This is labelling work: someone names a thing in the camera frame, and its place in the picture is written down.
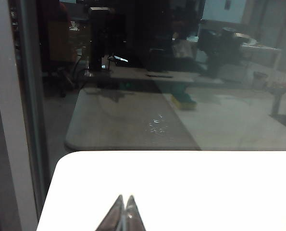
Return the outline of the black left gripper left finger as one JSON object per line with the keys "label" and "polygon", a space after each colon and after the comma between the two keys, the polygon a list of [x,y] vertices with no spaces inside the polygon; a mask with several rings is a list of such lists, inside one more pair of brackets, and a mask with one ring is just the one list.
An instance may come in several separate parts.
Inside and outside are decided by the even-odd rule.
{"label": "black left gripper left finger", "polygon": [[96,231],[121,231],[122,216],[124,214],[123,196],[119,195],[106,216],[102,219]]}

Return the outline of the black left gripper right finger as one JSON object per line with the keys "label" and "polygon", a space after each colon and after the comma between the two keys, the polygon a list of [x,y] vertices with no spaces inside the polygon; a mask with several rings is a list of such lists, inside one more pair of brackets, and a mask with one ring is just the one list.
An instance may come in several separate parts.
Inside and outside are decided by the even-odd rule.
{"label": "black left gripper right finger", "polygon": [[146,230],[133,195],[131,195],[128,198],[126,208],[124,210],[123,230],[124,231],[145,231]]}

